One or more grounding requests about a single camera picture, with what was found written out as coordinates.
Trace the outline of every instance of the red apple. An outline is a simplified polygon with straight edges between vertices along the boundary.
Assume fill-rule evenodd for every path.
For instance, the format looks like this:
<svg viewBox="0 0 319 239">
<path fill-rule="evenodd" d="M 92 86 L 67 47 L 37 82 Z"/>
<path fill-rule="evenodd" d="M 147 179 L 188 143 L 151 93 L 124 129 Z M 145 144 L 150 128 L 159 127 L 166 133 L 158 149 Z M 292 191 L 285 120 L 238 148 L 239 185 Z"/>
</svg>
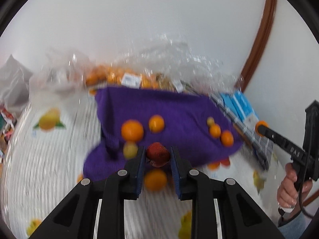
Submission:
<svg viewBox="0 0 319 239">
<path fill-rule="evenodd" d="M 147 148 L 146 157 L 154 167 L 162 167 L 171 159 L 171 154 L 160 142 L 155 142 Z"/>
</svg>

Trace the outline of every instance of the metal screw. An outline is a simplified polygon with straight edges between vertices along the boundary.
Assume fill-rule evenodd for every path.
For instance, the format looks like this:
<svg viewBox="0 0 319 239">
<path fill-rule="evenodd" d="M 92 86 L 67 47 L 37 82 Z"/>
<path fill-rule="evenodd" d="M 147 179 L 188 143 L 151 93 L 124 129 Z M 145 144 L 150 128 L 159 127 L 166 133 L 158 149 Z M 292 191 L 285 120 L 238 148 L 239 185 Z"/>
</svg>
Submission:
<svg viewBox="0 0 319 239">
<path fill-rule="evenodd" d="M 119 171 L 117 172 L 117 175 L 118 175 L 118 176 L 125 176 L 125 175 L 127 175 L 127 170 L 119 170 Z"/>
<path fill-rule="evenodd" d="M 228 178 L 228 179 L 226 180 L 226 183 L 227 183 L 228 185 L 235 185 L 236 181 L 235 181 L 234 179 L 232 179 L 232 178 Z"/>
<path fill-rule="evenodd" d="M 199 171 L 195 170 L 195 169 L 192 169 L 189 171 L 189 174 L 192 175 L 192 176 L 196 176 L 199 174 Z"/>
<path fill-rule="evenodd" d="M 82 184 L 83 186 L 88 185 L 89 183 L 90 183 L 90 179 L 88 179 L 88 178 L 85 178 L 85 179 L 83 179 L 83 180 L 81 181 L 81 184 Z"/>
</svg>

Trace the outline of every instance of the white wall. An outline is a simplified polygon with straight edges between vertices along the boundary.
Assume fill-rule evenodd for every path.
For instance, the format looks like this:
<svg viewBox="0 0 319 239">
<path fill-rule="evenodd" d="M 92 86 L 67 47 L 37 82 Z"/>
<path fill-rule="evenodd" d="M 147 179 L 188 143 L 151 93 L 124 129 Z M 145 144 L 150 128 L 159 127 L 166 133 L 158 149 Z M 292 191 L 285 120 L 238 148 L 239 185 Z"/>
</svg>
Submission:
<svg viewBox="0 0 319 239">
<path fill-rule="evenodd" d="M 267 47 L 245 94 L 261 119 L 302 147 L 305 108 L 319 101 L 319 44 L 287 0 L 278 0 Z M 280 150 L 278 157 L 283 165 L 290 160 Z M 316 183 L 312 192 L 318 188 Z"/>
<path fill-rule="evenodd" d="M 77 48 L 98 61 L 158 34 L 185 35 L 194 53 L 239 73 L 264 0 L 29 0 L 0 38 L 0 65 L 12 53 L 33 71 L 49 47 Z"/>
</svg>

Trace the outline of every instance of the orange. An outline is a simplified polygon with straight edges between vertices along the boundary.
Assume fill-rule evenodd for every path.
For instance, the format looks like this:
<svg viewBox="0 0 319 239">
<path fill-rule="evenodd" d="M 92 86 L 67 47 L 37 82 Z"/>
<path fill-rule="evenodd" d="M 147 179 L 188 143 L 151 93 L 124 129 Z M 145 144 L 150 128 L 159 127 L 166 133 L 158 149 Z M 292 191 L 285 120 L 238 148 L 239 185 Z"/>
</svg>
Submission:
<svg viewBox="0 0 319 239">
<path fill-rule="evenodd" d="M 123 123 L 121 135 L 125 141 L 138 142 L 144 136 L 143 126 L 137 120 L 129 119 Z"/>
<path fill-rule="evenodd" d="M 97 90 L 95 90 L 95 89 L 90 89 L 89 90 L 89 94 L 92 95 L 92 96 L 95 96 L 96 93 L 97 93 Z"/>
<path fill-rule="evenodd" d="M 221 136 L 221 127 L 218 124 L 214 124 L 209 128 L 209 133 L 213 138 L 219 138 Z"/>
<path fill-rule="evenodd" d="M 117 78 L 116 78 L 116 83 L 118 84 L 118 85 L 120 85 L 122 82 L 121 82 L 121 77 L 120 76 L 117 76 Z"/>
<path fill-rule="evenodd" d="M 108 83 L 115 83 L 116 82 L 116 76 L 115 73 L 111 72 L 107 76 L 107 82 Z"/>
<path fill-rule="evenodd" d="M 131 68 L 125 68 L 124 72 L 131 73 L 131 74 L 134 73 L 134 71 Z"/>
<path fill-rule="evenodd" d="M 90 74 L 87 75 L 85 84 L 87 86 L 90 86 L 90 85 L 95 85 L 97 83 L 98 83 L 98 75 L 92 71 Z"/>
<path fill-rule="evenodd" d="M 77 183 L 83 180 L 83 174 L 79 174 L 77 178 Z"/>
<path fill-rule="evenodd" d="M 152 88 L 151 81 L 148 78 L 144 77 L 144 76 L 142 76 L 142 88 L 143 89 Z"/>
<path fill-rule="evenodd" d="M 106 70 L 106 68 L 104 68 L 102 66 L 99 66 L 96 69 L 96 75 L 98 77 L 98 80 L 105 81 L 107 79 L 107 70 Z"/>
<path fill-rule="evenodd" d="M 149 191 L 160 191 L 167 184 L 167 175 L 162 169 L 153 169 L 144 176 L 144 186 Z"/>
<path fill-rule="evenodd" d="M 156 82 L 156 75 L 155 74 L 151 74 L 150 75 L 150 79 L 152 82 Z"/>
<path fill-rule="evenodd" d="M 221 164 L 224 166 L 230 166 L 230 161 L 229 158 L 226 158 L 224 160 L 221 160 Z"/>
<path fill-rule="evenodd" d="M 221 165 L 221 162 L 214 162 L 214 163 L 207 164 L 207 167 L 209 170 L 213 171 L 218 169 L 219 165 Z"/>
<path fill-rule="evenodd" d="M 255 126 L 255 131 L 256 131 L 256 133 L 257 133 L 258 135 L 260 135 L 260 136 L 262 137 L 263 135 L 258 132 L 258 127 L 261 126 L 261 125 L 263 125 L 263 126 L 265 126 L 265 127 L 269 127 L 269 126 L 268 126 L 268 124 L 267 124 L 266 121 L 260 120 L 260 121 L 257 122 L 257 124 L 256 124 L 256 126 Z"/>
<path fill-rule="evenodd" d="M 234 137 L 229 130 L 225 130 L 221 133 L 221 143 L 225 147 L 231 147 L 234 144 Z"/>
<path fill-rule="evenodd" d="M 148 127 L 150 128 L 151 132 L 159 133 L 165 127 L 164 119 L 160 115 L 154 115 L 148 121 Z"/>
<path fill-rule="evenodd" d="M 159 85 L 158 85 L 158 83 L 153 83 L 152 84 L 152 88 L 154 89 L 154 90 L 156 90 L 156 89 L 158 89 L 159 88 Z"/>
<path fill-rule="evenodd" d="M 123 75 L 124 75 L 124 69 L 123 68 L 118 68 L 117 75 L 122 78 Z"/>
</svg>

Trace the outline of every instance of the fingers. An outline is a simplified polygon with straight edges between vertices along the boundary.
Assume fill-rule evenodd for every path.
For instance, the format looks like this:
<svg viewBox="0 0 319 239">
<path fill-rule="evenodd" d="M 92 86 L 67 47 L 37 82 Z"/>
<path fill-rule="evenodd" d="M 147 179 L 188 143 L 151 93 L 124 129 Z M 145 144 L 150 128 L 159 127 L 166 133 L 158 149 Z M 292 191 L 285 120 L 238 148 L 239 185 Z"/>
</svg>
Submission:
<svg viewBox="0 0 319 239">
<path fill-rule="evenodd" d="M 287 192 L 287 194 L 296 199 L 298 197 L 298 192 L 295 189 L 294 182 L 289 178 L 285 177 L 284 180 L 281 182 L 280 187 Z"/>
<path fill-rule="evenodd" d="M 296 203 L 297 203 L 297 196 L 298 194 L 293 194 L 290 195 L 288 192 L 287 192 L 287 189 L 285 188 L 285 185 L 284 185 L 284 182 L 282 182 L 282 184 L 280 185 L 278 191 L 277 191 L 277 200 L 279 202 L 279 204 L 282 206 L 282 207 L 291 207 L 291 206 L 295 206 Z"/>
<path fill-rule="evenodd" d="M 297 173 L 296 171 L 293 169 L 292 164 L 286 164 L 285 166 L 285 170 L 286 170 L 286 177 L 291 179 L 293 182 L 297 181 Z"/>
</svg>

